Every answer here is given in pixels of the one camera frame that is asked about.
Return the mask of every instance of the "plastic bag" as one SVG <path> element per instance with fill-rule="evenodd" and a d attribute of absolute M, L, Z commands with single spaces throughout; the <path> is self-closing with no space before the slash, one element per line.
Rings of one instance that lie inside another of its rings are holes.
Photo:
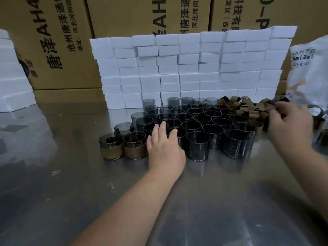
<path fill-rule="evenodd" d="M 297 104 L 328 107 L 328 35 L 290 48 L 286 97 Z"/>

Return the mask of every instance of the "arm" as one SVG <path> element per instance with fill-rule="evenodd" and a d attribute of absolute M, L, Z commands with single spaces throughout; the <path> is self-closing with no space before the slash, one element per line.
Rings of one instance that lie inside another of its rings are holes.
<path fill-rule="evenodd" d="M 278 102 L 270 112 L 270 139 L 302 189 L 328 222 L 328 162 L 311 147 L 313 120 L 308 108 Z"/>
<path fill-rule="evenodd" d="M 73 246 L 145 245 L 172 186 L 181 175 L 186 156 L 177 130 L 166 136 L 165 122 L 148 137 L 149 171 L 112 207 L 90 225 Z"/>

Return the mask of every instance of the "white plastic bag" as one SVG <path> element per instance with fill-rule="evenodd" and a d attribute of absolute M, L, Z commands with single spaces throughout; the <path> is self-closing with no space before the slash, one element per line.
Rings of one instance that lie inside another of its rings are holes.
<path fill-rule="evenodd" d="M 286 97 L 297 104 L 328 107 L 328 35 L 290 48 Z"/>

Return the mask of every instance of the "stainless steel table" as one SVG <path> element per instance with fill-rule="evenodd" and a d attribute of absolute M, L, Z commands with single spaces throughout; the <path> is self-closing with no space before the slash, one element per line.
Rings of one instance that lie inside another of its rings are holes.
<path fill-rule="evenodd" d="M 104 162 L 98 139 L 139 110 L 0 113 L 0 244 L 67 245 L 133 186 L 148 159 Z M 187 160 L 148 245 L 328 245 L 327 231 L 264 134 L 245 161 Z"/>

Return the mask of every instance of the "hand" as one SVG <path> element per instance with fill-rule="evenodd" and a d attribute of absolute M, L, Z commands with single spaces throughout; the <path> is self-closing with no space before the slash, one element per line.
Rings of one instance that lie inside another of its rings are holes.
<path fill-rule="evenodd" d="M 147 150 L 149 153 L 149 169 L 158 172 L 160 176 L 167 176 L 176 182 L 186 164 L 186 154 L 178 145 L 178 130 L 166 135 L 166 123 L 157 124 L 153 129 L 152 136 L 147 139 Z"/>
<path fill-rule="evenodd" d="M 288 102 L 277 102 L 277 110 L 270 111 L 269 136 L 280 153 L 311 147 L 313 119 L 307 106 L 297 107 Z"/>

